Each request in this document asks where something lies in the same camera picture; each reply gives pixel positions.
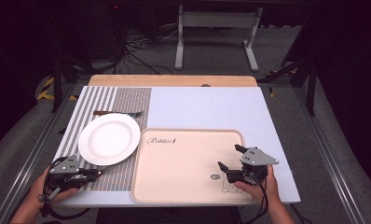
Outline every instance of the logo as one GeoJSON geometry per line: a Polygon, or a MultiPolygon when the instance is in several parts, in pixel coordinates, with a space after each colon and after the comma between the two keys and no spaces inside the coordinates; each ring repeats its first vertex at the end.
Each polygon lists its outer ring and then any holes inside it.
{"type": "Polygon", "coordinates": [[[174,144],[176,142],[176,139],[173,138],[156,138],[156,137],[152,137],[150,139],[147,140],[147,144],[149,146],[153,146],[155,144],[174,144]]]}
{"type": "Polygon", "coordinates": [[[211,179],[213,179],[213,180],[218,180],[220,178],[221,178],[220,175],[211,175],[211,179]]]}

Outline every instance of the cable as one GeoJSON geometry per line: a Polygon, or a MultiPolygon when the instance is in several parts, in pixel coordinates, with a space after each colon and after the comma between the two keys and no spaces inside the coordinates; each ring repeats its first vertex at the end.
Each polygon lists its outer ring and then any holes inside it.
{"type": "Polygon", "coordinates": [[[268,210],[268,207],[269,207],[269,203],[268,203],[268,196],[267,196],[267,192],[266,192],[266,188],[267,188],[267,181],[265,182],[265,187],[262,186],[261,182],[255,177],[255,175],[252,175],[252,179],[255,181],[255,183],[258,185],[259,188],[261,188],[262,190],[262,193],[263,193],[263,198],[261,200],[261,204],[260,204],[260,208],[259,208],[259,211],[257,213],[257,215],[250,219],[249,221],[246,221],[246,222],[241,222],[240,220],[240,217],[239,217],[239,221],[241,224],[252,224],[253,222],[255,222],[257,219],[259,219],[261,216],[263,216],[267,210],[268,210]]]}
{"type": "MultiPolygon", "coordinates": [[[[103,66],[103,67],[99,67],[99,68],[94,68],[95,70],[98,70],[100,72],[104,72],[104,71],[107,71],[111,68],[116,68],[117,64],[119,64],[121,62],[121,58],[124,56],[124,49],[121,49],[119,46],[117,46],[117,48],[119,48],[119,51],[117,53],[117,55],[115,55],[114,57],[114,62],[113,63],[110,63],[106,66],[103,66]]],[[[85,71],[84,69],[77,69],[75,68],[75,70],[77,71],[77,73],[79,75],[87,75],[87,74],[90,74],[88,71],[85,71]]]]}
{"type": "Polygon", "coordinates": [[[144,37],[144,35],[140,35],[140,38],[129,37],[126,41],[126,46],[133,48],[133,49],[150,50],[165,41],[168,41],[170,39],[175,39],[172,37],[177,33],[177,31],[178,31],[177,29],[172,31],[168,36],[163,36],[164,34],[159,34],[157,40],[151,40],[149,38],[144,37]]]}
{"type": "Polygon", "coordinates": [[[130,71],[130,67],[125,63],[124,60],[122,60],[122,62],[124,63],[124,65],[127,67],[127,70],[128,70],[128,74],[130,75],[131,74],[131,71],[130,71]]]}
{"type": "Polygon", "coordinates": [[[51,213],[49,213],[49,214],[52,217],[55,217],[55,218],[60,219],[60,220],[69,220],[69,219],[74,219],[74,218],[77,218],[77,217],[84,216],[87,212],[89,212],[89,210],[90,210],[90,208],[86,208],[82,212],[80,212],[78,214],[75,214],[75,215],[71,215],[71,216],[62,216],[62,215],[59,215],[54,210],[51,210],[51,213]]]}
{"type": "Polygon", "coordinates": [[[299,218],[302,224],[305,224],[305,222],[308,222],[309,224],[312,224],[312,221],[304,216],[301,215],[301,213],[298,211],[298,209],[295,207],[293,203],[290,203],[291,208],[295,211],[296,216],[299,218]]]}
{"type": "Polygon", "coordinates": [[[164,66],[159,66],[159,65],[149,65],[149,64],[139,64],[139,63],[135,63],[135,62],[131,61],[131,58],[127,58],[127,57],[124,57],[124,59],[126,59],[128,62],[133,63],[133,64],[136,64],[136,65],[147,66],[147,67],[149,67],[149,68],[152,69],[152,70],[154,70],[152,67],[160,67],[160,68],[164,68],[164,69],[166,69],[169,73],[171,73],[171,74],[173,75],[173,72],[172,72],[169,68],[164,67],[164,66]]]}
{"type": "Polygon", "coordinates": [[[217,35],[227,35],[232,31],[232,28],[208,28],[207,31],[212,32],[217,35]]]}
{"type": "Polygon", "coordinates": [[[138,57],[134,56],[132,53],[128,52],[128,54],[130,56],[132,56],[133,58],[135,58],[137,61],[141,62],[142,64],[144,64],[145,66],[149,67],[151,70],[153,70],[157,75],[160,75],[160,73],[155,70],[153,67],[151,67],[150,65],[148,65],[147,63],[143,62],[142,60],[140,60],[138,57]]]}

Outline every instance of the white surface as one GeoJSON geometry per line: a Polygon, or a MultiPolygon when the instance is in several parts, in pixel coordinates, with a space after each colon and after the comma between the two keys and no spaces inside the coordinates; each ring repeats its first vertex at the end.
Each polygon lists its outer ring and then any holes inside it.
{"type": "MultiPolygon", "coordinates": [[[[147,128],[237,130],[246,147],[258,147],[279,160],[273,168],[282,201],[300,202],[260,88],[153,87],[147,128]]],[[[154,206],[136,203],[129,191],[80,191],[62,204],[78,207],[154,206]]]]}
{"type": "Polygon", "coordinates": [[[91,164],[112,165],[137,148],[140,128],[125,114],[107,114],[90,122],[78,138],[80,155],[91,164]]]}

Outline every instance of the human hand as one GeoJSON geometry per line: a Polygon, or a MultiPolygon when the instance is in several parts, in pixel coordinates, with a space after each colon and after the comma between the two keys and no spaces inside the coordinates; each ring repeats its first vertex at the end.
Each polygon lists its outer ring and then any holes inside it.
{"type": "MultiPolygon", "coordinates": [[[[41,174],[33,183],[29,189],[28,194],[22,201],[17,212],[14,214],[10,223],[34,223],[35,218],[40,213],[40,208],[43,207],[44,203],[38,201],[39,195],[43,193],[44,181],[48,168],[41,174]]],[[[68,198],[78,192],[78,189],[68,189],[55,196],[51,201],[51,204],[55,204],[65,198],[68,198]]]]}
{"type": "MultiPolygon", "coordinates": [[[[262,186],[265,186],[265,184],[267,183],[266,193],[267,193],[269,202],[279,201],[280,197],[279,197],[279,191],[278,191],[278,182],[276,180],[275,175],[273,174],[272,165],[267,165],[267,169],[268,169],[268,175],[261,184],[262,186]]],[[[255,185],[255,186],[248,185],[241,181],[235,182],[234,185],[235,187],[252,195],[253,198],[257,200],[258,202],[262,202],[264,193],[262,192],[261,188],[258,185],[255,185]]]]}

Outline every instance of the metal rail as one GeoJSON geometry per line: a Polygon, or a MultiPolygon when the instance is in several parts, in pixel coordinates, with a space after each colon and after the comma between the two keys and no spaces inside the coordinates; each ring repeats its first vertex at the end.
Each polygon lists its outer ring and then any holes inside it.
{"type": "Polygon", "coordinates": [[[330,174],[332,181],[337,189],[337,193],[340,197],[340,200],[345,207],[346,213],[349,216],[351,223],[365,223],[363,216],[360,213],[360,210],[357,207],[356,202],[353,200],[348,183],[345,179],[345,176],[340,172],[339,167],[334,156],[331,153],[331,150],[324,138],[323,132],[317,122],[316,118],[312,117],[309,114],[307,105],[306,105],[306,96],[301,88],[293,88],[295,96],[299,104],[301,105],[304,114],[307,117],[308,123],[313,130],[313,133],[317,139],[320,153],[322,155],[324,164],[330,174]]]}
{"type": "MultiPolygon", "coordinates": [[[[67,84],[66,87],[64,87],[63,99],[69,99],[71,97],[73,90],[75,89],[75,86],[76,84],[67,84]]],[[[42,133],[40,134],[36,143],[34,144],[34,148],[32,149],[28,159],[20,169],[20,172],[18,173],[17,178],[14,181],[14,184],[12,185],[10,191],[8,192],[6,198],[4,199],[2,205],[0,206],[0,223],[8,223],[9,220],[11,219],[10,216],[13,210],[16,209],[16,206],[22,197],[21,194],[25,190],[29,178],[31,177],[32,172],[34,171],[34,168],[38,163],[38,160],[40,159],[44,149],[46,148],[48,137],[52,132],[52,127],[55,125],[56,121],[60,117],[63,109],[66,106],[66,103],[67,100],[63,101],[59,106],[57,112],[52,113],[49,116],[42,133]]]]}

